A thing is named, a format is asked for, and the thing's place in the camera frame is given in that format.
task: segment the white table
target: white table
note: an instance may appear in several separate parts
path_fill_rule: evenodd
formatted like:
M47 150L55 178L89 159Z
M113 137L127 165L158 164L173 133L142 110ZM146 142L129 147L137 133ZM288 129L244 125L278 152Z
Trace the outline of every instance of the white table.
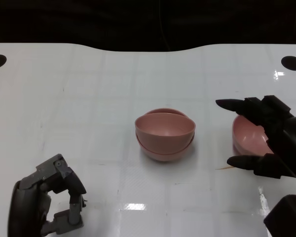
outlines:
M236 113L215 99L275 94L296 115L296 45L210 45L181 52L109 52L73 44L0 44L0 236L13 185L61 153L86 187L82 229L64 237L266 237L269 208L296 179L226 167ZM196 123L194 148L176 163L140 151L134 121L162 107ZM51 194L48 219L68 209Z

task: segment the cable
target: cable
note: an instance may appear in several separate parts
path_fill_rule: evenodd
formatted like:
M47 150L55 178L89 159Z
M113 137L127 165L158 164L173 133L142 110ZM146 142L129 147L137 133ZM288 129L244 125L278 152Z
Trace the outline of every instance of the cable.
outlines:
M159 0L159 25L160 25L160 30L161 30L161 35L162 35L162 39L167 47L167 50L168 51L171 51L170 49L170 46L168 44L168 41L164 35L164 32L163 32L163 27L162 27L162 20L161 20L161 0Z

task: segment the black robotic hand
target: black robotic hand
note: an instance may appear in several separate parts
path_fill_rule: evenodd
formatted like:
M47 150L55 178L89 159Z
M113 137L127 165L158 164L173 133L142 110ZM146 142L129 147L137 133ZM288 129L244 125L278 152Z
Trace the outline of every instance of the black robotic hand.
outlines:
M264 157L231 157L228 164L253 170L255 175L265 177L296 177L296 117L287 105L274 95L265 96L262 100L253 97L245 100L223 99L216 103L246 117L255 125L261 125L268 137L267 144L274 152ZM264 223L273 237L295 237L296 195L282 198Z

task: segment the dark background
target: dark background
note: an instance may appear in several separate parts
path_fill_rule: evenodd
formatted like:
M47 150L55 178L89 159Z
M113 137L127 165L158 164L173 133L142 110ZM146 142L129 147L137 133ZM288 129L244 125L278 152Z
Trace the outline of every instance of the dark background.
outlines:
M296 0L0 0L0 42L114 51L296 43Z

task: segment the bowl rim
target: bowl rim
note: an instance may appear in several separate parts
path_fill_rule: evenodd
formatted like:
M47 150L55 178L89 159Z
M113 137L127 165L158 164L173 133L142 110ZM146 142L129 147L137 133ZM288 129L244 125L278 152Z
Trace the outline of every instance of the bowl rim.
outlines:
M170 110L170 111L175 111L175 112L178 112L178 114L175 114L175 115L181 115L181 116L184 116L184 117L187 117L188 118L188 116L186 114L182 113L179 110L172 109L172 108L158 108L158 109L150 110L149 112L145 113L144 115L157 114L158 112L154 112L156 110Z
M255 155L255 156L260 156L259 154L257 154L256 152L254 152L254 151L251 151L251 150L248 150L247 148L245 148L245 147L243 147L241 144L240 144L240 142L239 142L239 140L237 139L237 137L236 137L236 135L235 135L235 133L234 133L234 125L235 125L235 122L236 122L236 120L237 119L240 119L241 117L243 117L243 118L245 118L245 119L247 119L246 117L244 117L243 115L238 115L234 120L233 120L233 123L232 123L232 140L233 140L233 145L235 145L235 142L237 143L237 145L239 146L239 147L241 147L241 149L243 149L243 151L244 152L247 152L248 154L250 153L250 154L252 154L252 155Z
M185 149L187 149L192 144L192 141L194 140L194 137L195 137L195 133L193 134L189 144L186 147L184 147L182 150L179 150L178 152L174 152L174 153L171 153L171 154L160 154L160 153L152 152L152 151L148 150L146 147L144 147L144 145L141 144L141 142L139 141L137 133L136 133L136 138L137 138L137 141L138 141L139 145L141 146L141 148L144 148L145 150L147 150L147 151L149 151L149 152L151 152L153 154L159 155L159 156L171 156L171 155L175 155L177 153L180 153L180 152L184 151Z
M157 136L157 137L181 137L181 136L186 136L188 135L189 133L192 133L195 131L195 128L196 128L196 124L193 120L191 120L189 117L185 117L185 116L182 116L182 115L178 115L178 114L171 114L171 113L152 113L152 114L145 114L145 115L142 115L140 117L138 117L136 120L135 120L135 128L139 131L141 131L142 133L145 133L145 134L148 134L148 135L152 135L151 133L148 133L148 132L145 132L143 131L142 129L138 128L137 126L137 121L139 119L141 119L142 117L148 117L148 116L153 116L153 115L156 115L156 114L169 114L169 115L172 115L172 116L180 116L180 117L184 117L185 119L188 119L190 120L192 123L193 123L193 129L189 132L186 132L184 134L181 134L181 135L177 135L177 136L163 136L163 135L157 135L157 134L153 134L154 136Z

